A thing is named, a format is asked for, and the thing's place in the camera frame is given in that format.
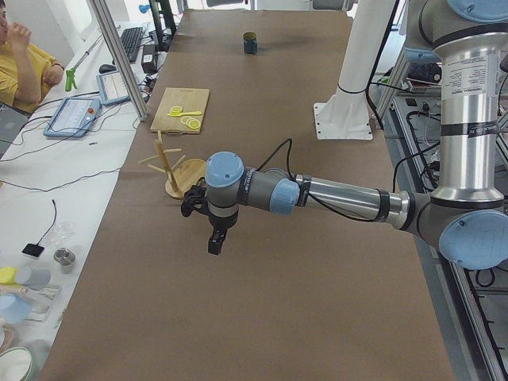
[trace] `white support pole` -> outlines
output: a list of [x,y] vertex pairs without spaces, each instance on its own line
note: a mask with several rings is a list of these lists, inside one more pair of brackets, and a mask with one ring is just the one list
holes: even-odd
[[[339,85],[365,90],[396,0],[360,0],[342,64]],[[337,86],[327,103],[314,103],[318,139],[371,140],[364,92]]]

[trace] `wooden cutting board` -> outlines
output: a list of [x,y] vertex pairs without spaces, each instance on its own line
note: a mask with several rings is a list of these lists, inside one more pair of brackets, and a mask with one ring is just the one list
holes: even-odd
[[[150,131],[160,131],[162,133],[200,133],[209,94],[209,89],[166,87],[156,116],[153,118],[152,125],[150,126]],[[183,112],[201,111],[202,115],[192,116],[201,122],[201,126],[198,129],[190,129],[181,122],[182,117],[168,116],[167,114],[173,106],[181,106]]]

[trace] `white table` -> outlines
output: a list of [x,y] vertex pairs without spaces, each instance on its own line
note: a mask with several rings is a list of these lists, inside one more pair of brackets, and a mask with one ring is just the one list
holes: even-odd
[[[132,26],[121,23],[122,28]],[[95,31],[87,39],[85,48],[68,65],[72,67],[98,38]],[[136,75],[144,78],[140,66],[141,53],[132,65]],[[101,40],[75,73],[78,89],[66,92],[65,78],[54,87],[44,103],[68,96],[97,91],[96,75],[102,64],[111,64],[112,58],[104,40]],[[31,119],[51,116],[60,102],[43,105]],[[21,346],[31,348],[39,366],[42,366],[55,339],[79,274],[90,250],[102,216],[117,182],[117,170],[122,166],[132,144],[139,122],[131,102],[102,107],[90,132],[77,140],[49,140],[42,135],[46,126],[40,119],[30,122],[10,146],[0,161],[0,267],[42,267],[52,273],[51,283],[61,286],[46,321],[23,321],[14,326]],[[29,153],[43,148],[39,152]],[[82,176],[101,175],[73,182]],[[8,183],[41,190],[27,190]],[[41,241],[45,250],[39,259],[33,259],[21,250],[28,243],[37,243],[54,218],[52,199],[56,202],[55,226]],[[76,257],[72,271],[65,274],[54,261],[58,248],[70,249]]]

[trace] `yellow shirt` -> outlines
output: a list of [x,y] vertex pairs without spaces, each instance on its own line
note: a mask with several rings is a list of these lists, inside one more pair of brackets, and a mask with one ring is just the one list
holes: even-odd
[[[56,58],[34,44],[29,45],[28,54],[30,61],[32,61],[33,70],[37,78],[40,78],[40,100],[42,100],[51,90],[51,87],[47,83],[42,82],[42,75],[51,67],[52,63],[56,61]],[[24,110],[27,113],[32,113],[39,106],[39,102],[30,103],[15,99],[14,96],[16,91],[16,61],[14,61],[13,49],[10,43],[6,42],[0,46],[0,102]]]

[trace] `sticker label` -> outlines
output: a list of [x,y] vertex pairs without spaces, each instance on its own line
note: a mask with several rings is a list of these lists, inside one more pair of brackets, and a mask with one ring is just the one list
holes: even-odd
[[481,137],[498,133],[498,124],[491,121],[487,123],[470,123],[468,126],[468,137]]
[[240,186],[238,187],[237,192],[237,202],[241,205],[247,205],[248,192],[250,191],[252,176],[254,175],[255,171],[256,170],[254,168],[249,168],[248,170],[244,171],[244,174],[241,176]]
[[478,94],[495,96],[496,84],[492,81],[492,68],[496,67],[497,62],[498,55],[490,54],[444,65],[442,99]]

